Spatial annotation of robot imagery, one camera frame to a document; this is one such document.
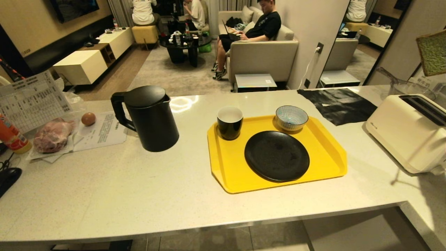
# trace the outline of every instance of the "black kettle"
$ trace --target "black kettle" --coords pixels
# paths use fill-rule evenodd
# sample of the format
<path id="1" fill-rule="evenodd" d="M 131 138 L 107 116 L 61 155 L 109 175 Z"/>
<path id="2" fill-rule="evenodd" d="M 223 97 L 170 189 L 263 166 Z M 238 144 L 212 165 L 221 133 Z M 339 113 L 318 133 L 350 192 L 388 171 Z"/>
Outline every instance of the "black kettle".
<path id="1" fill-rule="evenodd" d="M 123 102 L 132 121 L 125 117 Z M 142 146 L 150 152 L 167 150 L 178 141 L 178 129 L 169 102 L 166 91 L 154 85 L 116 92 L 111 97 L 119 123 L 136 131 Z"/>

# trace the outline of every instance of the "person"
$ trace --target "person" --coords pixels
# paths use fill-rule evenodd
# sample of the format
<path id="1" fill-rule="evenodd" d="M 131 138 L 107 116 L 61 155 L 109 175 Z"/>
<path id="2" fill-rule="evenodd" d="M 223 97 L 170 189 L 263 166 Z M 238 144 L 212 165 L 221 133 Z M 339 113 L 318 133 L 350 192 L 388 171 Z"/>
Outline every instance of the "person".
<path id="1" fill-rule="evenodd" d="M 246 33 L 242 31 L 234 32 L 235 34 L 239 34 L 241 40 L 268 41 L 279 32 L 282 21 L 276 10 L 276 0 L 257 0 L 257 3 L 260 3 L 263 15 L 256 22 L 254 28 Z M 227 73 L 224 68 L 226 52 L 230 50 L 233 40 L 227 34 L 223 34 L 218 37 L 217 42 L 217 60 L 211 71 L 215 72 L 213 79 L 221 80 Z"/>
<path id="2" fill-rule="evenodd" d="M 152 5 L 157 5 L 157 0 L 133 0 L 133 23 L 135 26 L 156 25 L 160 35 L 163 30 L 161 16 L 153 13 Z"/>
<path id="3" fill-rule="evenodd" d="M 346 23 L 362 23 L 366 18 L 365 7 L 367 0 L 350 0 L 347 12 L 345 13 L 344 22 Z"/>
<path id="4" fill-rule="evenodd" d="M 192 5 L 189 9 L 187 5 L 190 3 L 192 3 Z M 183 6 L 184 10 L 189 14 L 192 20 L 192 22 L 187 22 L 189 30 L 198 30 L 199 26 L 204 27 L 206 19 L 201 0 L 184 0 Z"/>

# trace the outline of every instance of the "kettle lid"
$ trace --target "kettle lid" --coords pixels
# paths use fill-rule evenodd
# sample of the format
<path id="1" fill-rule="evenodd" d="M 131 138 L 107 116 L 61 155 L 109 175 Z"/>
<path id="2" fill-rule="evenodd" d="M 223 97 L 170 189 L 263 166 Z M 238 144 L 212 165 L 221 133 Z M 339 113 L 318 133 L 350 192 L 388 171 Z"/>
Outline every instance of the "kettle lid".
<path id="1" fill-rule="evenodd" d="M 166 96 L 165 89 L 155 86 L 147 85 L 135 88 L 124 95 L 125 105 L 134 108 L 144 108 L 156 105 Z"/>

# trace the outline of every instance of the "sneaker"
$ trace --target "sneaker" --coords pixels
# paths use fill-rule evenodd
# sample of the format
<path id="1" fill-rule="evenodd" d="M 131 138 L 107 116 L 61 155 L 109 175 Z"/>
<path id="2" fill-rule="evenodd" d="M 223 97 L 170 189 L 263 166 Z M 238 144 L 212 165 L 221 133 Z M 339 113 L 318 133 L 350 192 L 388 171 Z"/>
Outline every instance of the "sneaker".
<path id="1" fill-rule="evenodd" d="M 226 69 L 223 68 L 223 71 L 215 71 L 215 77 L 212 77 L 215 80 L 221 80 L 223 76 L 226 75 Z"/>
<path id="2" fill-rule="evenodd" d="M 216 72 L 218 68 L 219 68 L 219 63 L 215 62 L 214 66 L 211 69 L 211 72 Z"/>

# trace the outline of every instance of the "computer mouse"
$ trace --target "computer mouse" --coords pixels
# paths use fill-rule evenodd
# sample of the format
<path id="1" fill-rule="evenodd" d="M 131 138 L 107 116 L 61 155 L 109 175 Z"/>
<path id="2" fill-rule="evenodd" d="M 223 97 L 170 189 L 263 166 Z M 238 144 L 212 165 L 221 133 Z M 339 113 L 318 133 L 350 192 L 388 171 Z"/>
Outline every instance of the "computer mouse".
<path id="1" fill-rule="evenodd" d="M 11 167 L 0 172 L 0 197 L 19 179 L 22 169 Z"/>

